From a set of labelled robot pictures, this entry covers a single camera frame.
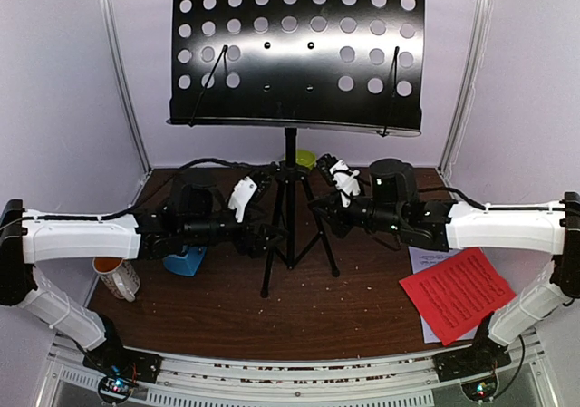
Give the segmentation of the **red sheet music paper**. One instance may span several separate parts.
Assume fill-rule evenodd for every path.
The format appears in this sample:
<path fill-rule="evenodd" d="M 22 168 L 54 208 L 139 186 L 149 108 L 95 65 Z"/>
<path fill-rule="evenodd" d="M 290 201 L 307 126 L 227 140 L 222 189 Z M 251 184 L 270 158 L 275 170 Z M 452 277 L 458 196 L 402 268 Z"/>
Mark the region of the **red sheet music paper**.
<path fill-rule="evenodd" d="M 516 296 L 479 248 L 460 250 L 400 285 L 444 346 L 472 339 L 484 317 Z"/>

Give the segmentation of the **black music stand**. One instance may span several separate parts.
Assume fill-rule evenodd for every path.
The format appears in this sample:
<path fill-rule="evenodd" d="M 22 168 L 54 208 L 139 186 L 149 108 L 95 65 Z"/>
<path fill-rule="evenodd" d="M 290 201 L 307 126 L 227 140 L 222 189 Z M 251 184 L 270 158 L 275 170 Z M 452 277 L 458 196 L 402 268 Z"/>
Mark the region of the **black music stand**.
<path fill-rule="evenodd" d="M 273 220 L 295 267 L 301 128 L 421 134 L 425 0 L 173 0 L 173 126 L 285 131 Z"/>

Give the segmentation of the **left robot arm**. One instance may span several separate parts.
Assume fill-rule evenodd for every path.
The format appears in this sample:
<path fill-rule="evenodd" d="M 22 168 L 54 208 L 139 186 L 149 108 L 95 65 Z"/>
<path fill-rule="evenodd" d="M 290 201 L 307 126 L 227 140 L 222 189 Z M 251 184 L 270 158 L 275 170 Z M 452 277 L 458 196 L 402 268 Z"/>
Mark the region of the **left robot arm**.
<path fill-rule="evenodd" d="M 72 338 L 109 373 L 124 373 L 131 357 L 113 322 L 70 299 L 36 263 L 85 257 L 156 260 L 226 242 L 243 256 L 261 257 L 287 236 L 262 222 L 256 207 L 270 182 L 264 172 L 251 172 L 224 197 L 207 170 L 179 171 L 156 208 L 133 206 L 108 215 L 48 214 L 11 199 L 1 215 L 1 304 L 28 310 Z"/>

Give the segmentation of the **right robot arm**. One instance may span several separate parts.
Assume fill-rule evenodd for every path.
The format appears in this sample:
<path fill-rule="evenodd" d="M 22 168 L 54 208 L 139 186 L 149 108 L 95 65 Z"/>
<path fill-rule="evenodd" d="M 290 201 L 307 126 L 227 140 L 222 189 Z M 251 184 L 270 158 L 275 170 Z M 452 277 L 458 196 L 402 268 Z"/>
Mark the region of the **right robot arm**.
<path fill-rule="evenodd" d="M 337 237 L 353 228 L 388 233 L 411 248 L 447 259 L 402 281 L 402 287 L 443 344 L 478 329 L 464 362 L 485 371 L 525 330 L 579 297 L 579 197 L 532 205 L 481 204 L 457 189 L 449 199 L 421 200 L 409 163 L 376 160 L 370 177 L 323 155 L 317 167 L 332 192 L 311 203 Z M 520 293 L 486 268 L 487 248 L 548 254 L 544 271 Z"/>

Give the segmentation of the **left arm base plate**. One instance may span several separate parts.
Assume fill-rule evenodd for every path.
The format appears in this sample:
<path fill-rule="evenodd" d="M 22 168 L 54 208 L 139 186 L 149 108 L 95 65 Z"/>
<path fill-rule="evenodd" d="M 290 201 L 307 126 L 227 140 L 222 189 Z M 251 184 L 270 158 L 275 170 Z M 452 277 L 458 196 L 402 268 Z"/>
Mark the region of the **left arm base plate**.
<path fill-rule="evenodd" d="M 155 383 L 160 373 L 162 357 L 127 349 L 123 344 L 105 341 L 92 350 L 77 346 L 83 355 L 82 364 L 102 374 L 97 394 L 106 405 L 118 405 L 129 400 L 140 383 Z"/>

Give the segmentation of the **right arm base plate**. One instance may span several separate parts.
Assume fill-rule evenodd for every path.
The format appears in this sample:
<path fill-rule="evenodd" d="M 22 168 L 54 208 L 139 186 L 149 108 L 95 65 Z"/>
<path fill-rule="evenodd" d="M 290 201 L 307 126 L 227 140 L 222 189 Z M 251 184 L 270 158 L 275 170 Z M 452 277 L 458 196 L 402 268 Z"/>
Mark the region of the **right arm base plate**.
<path fill-rule="evenodd" d="M 435 371 L 441 383 L 459 380 L 465 397 L 490 402 L 499 392 L 498 370 L 512 363 L 506 350 L 477 350 L 474 346 L 435 354 Z"/>

